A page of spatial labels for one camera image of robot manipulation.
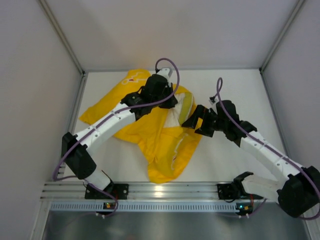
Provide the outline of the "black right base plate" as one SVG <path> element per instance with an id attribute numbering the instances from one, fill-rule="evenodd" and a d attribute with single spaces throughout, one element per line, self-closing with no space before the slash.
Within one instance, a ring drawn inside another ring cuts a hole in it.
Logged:
<path id="1" fill-rule="evenodd" d="M 219 183 L 216 186 L 220 200 L 231 203 L 238 198 L 238 189 L 233 183 Z"/>

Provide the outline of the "left aluminium frame post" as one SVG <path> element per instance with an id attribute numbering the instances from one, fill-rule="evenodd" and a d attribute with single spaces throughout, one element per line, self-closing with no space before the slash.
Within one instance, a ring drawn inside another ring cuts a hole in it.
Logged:
<path id="1" fill-rule="evenodd" d="M 53 30 L 55 31 L 55 34 L 59 38 L 60 42 L 62 43 L 64 49 L 66 50 L 68 56 L 71 58 L 71 61 L 73 62 L 74 66 L 76 67 L 77 71 L 84 76 L 86 71 L 82 67 L 80 61 L 78 60 L 75 52 L 72 49 L 72 46 L 70 45 L 70 42 L 68 41 L 62 27 L 60 26 L 57 18 L 55 17 L 50 5 L 46 0 L 37 0 L 36 1 L 42 11 L 44 12 L 44 15 L 46 16 L 47 20 L 49 21 L 50 25 L 53 27 Z"/>

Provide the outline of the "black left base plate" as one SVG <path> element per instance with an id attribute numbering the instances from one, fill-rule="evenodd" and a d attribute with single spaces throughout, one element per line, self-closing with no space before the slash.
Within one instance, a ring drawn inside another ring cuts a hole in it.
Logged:
<path id="1" fill-rule="evenodd" d="M 112 183 L 104 190 L 104 192 L 109 193 L 117 200 L 127 200 L 129 193 L 129 185 L 124 183 Z M 95 188 L 89 185 L 86 186 L 84 198 L 87 200 L 111 199 L 111 197 L 105 195 L 104 193 L 96 190 Z"/>

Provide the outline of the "aluminium mounting rail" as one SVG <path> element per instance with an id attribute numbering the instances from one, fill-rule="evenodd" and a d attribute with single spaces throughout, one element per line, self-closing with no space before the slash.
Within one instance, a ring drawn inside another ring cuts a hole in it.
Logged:
<path id="1" fill-rule="evenodd" d="M 116 183 L 128 184 L 128 201 L 217 201 L 216 182 L 150 182 Z M 86 184 L 80 181 L 47 182 L 40 194 L 41 200 L 84 200 Z"/>

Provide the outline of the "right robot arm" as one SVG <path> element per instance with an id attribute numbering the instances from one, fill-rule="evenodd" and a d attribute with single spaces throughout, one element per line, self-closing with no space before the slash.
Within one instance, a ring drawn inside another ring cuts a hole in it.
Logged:
<path id="1" fill-rule="evenodd" d="M 216 103 L 216 109 L 197 105 L 182 124 L 196 134 L 212 137 L 220 131 L 239 148 L 251 154 L 274 176 L 274 180 L 246 171 L 232 181 L 234 199 L 257 195 L 279 204 L 293 218 L 301 217 L 320 202 L 320 172 L 314 166 L 304 167 L 279 152 L 248 121 L 240 120 L 230 100 Z"/>

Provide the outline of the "aluminium frame post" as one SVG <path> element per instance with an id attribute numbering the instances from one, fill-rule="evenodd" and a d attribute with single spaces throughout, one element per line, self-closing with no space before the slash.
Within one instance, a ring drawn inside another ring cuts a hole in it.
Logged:
<path id="1" fill-rule="evenodd" d="M 47 20 L 49 21 L 50 25 L 53 27 L 53 30 L 55 31 L 55 34 L 59 38 L 60 42 L 62 43 L 64 49 L 66 50 L 68 56 L 71 58 L 71 61 L 73 62 L 74 66 L 76 67 L 77 71 L 84 76 L 86 71 L 82 67 L 80 61 L 78 60 L 75 52 L 72 49 L 72 46 L 70 45 L 70 42 L 68 41 L 62 27 L 60 26 L 57 18 L 55 17 L 50 5 L 46 0 L 37 0 L 36 1 L 42 11 L 44 12 L 44 15 L 46 16 Z"/>
<path id="2" fill-rule="evenodd" d="M 267 69 L 269 63 L 273 59 L 273 56 L 277 52 L 278 48 L 280 47 L 281 43 L 283 42 L 285 36 L 289 32 L 290 28 L 292 27 L 294 21 L 302 11 L 304 5 L 306 4 L 307 0 L 297 0 L 294 4 L 293 9 L 290 11 L 288 17 L 285 19 L 284 24 L 280 28 L 279 33 L 277 34 L 275 40 L 273 41 L 270 49 L 267 52 L 266 57 L 264 58 L 261 66 L 259 67 L 259 72 L 261 75 L 264 74 L 265 70 Z"/>

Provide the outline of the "yellow Pikachu pillowcase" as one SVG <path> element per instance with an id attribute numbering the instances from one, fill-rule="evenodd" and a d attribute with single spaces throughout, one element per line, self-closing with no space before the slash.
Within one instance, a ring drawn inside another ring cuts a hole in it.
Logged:
<path id="1" fill-rule="evenodd" d="M 90 106 L 79 120 L 92 125 L 108 114 L 122 98 L 137 91 L 146 84 L 150 72 L 146 69 L 129 70 L 120 81 L 96 104 Z M 179 86 L 175 95 L 191 93 Z M 195 99 L 191 114 L 195 111 Z M 201 135 L 182 126 L 164 128 L 169 109 L 156 107 L 140 120 L 127 125 L 114 134 L 114 137 L 138 145 L 148 162 L 149 180 L 162 184 L 176 179 L 188 165 L 201 140 Z"/>

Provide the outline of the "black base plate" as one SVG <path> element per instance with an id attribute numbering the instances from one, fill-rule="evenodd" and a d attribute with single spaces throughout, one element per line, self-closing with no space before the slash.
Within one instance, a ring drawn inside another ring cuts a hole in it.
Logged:
<path id="1" fill-rule="evenodd" d="M 219 183 L 216 186 L 220 200 L 231 203 L 238 198 L 238 189 L 233 183 Z"/>
<path id="2" fill-rule="evenodd" d="M 112 183 L 104 190 L 104 192 L 109 193 L 117 200 L 127 200 L 129 193 L 129 185 L 124 183 Z M 86 186 L 84 198 L 87 200 L 111 199 L 111 197 L 105 195 L 104 193 L 96 190 L 95 188 L 89 185 Z"/>

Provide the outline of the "white pillow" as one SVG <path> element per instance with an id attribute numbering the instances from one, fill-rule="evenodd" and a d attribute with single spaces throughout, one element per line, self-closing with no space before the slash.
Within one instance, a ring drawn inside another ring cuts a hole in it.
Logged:
<path id="1" fill-rule="evenodd" d="M 194 96 L 190 92 L 183 92 L 174 95 L 177 104 L 168 110 L 164 128 L 181 127 L 189 118 L 194 104 Z"/>

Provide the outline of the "right aluminium frame post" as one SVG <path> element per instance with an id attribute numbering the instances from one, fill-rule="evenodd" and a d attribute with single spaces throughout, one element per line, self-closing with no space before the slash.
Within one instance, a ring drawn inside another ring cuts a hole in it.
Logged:
<path id="1" fill-rule="evenodd" d="M 304 5 L 306 4 L 307 0 L 297 0 L 294 4 L 293 9 L 290 11 L 288 17 L 285 19 L 284 24 L 280 28 L 279 33 L 277 34 L 275 40 L 273 41 L 270 49 L 267 52 L 266 57 L 264 58 L 261 66 L 259 67 L 259 72 L 261 75 L 264 74 L 265 70 L 267 69 L 269 63 L 273 59 L 273 56 L 277 52 L 278 48 L 280 47 L 281 43 L 283 42 L 285 36 L 289 32 L 290 28 L 292 27 L 294 21 L 302 11 Z"/>

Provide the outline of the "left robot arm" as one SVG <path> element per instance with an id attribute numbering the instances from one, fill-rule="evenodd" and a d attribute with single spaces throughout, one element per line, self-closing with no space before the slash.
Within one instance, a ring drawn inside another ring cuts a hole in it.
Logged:
<path id="1" fill-rule="evenodd" d="M 122 128 L 148 115 L 159 107 L 173 108 L 177 88 L 170 82 L 172 69 L 162 68 L 151 75 L 138 91 L 128 93 L 109 113 L 84 130 L 62 137 L 62 161 L 76 178 L 99 191 L 110 192 L 113 181 L 98 168 L 93 153 Z"/>

